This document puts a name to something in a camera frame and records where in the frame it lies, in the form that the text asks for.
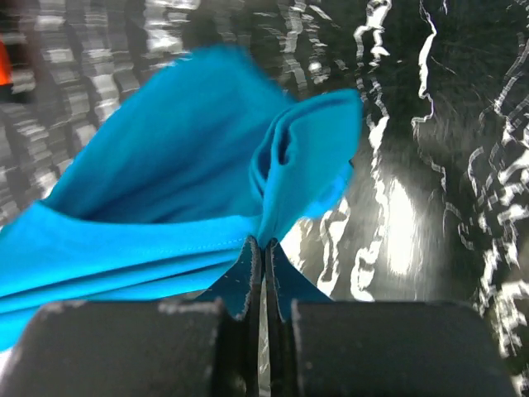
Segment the blue t shirt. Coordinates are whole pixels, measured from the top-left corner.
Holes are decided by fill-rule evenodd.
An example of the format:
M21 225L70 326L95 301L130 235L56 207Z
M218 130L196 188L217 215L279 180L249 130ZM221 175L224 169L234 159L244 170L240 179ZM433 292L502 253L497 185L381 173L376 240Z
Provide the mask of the blue t shirt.
M2 228L1 348L49 302L206 289L247 237L320 217L346 191L361 118L356 90L297 100L231 45L163 68Z

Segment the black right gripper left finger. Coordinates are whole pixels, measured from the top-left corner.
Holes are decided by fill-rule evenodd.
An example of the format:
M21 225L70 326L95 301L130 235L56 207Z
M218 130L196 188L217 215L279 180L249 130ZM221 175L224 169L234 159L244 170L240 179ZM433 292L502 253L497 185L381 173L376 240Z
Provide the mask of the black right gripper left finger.
M63 301L30 321L4 396L256 396L261 252L192 300Z

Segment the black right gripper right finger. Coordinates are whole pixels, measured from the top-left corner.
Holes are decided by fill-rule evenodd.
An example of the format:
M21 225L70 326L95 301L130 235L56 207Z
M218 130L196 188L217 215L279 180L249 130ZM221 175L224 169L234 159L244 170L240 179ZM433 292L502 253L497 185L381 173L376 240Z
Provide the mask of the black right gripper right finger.
M485 321L469 306L331 300L277 241L264 266L272 395L514 395Z

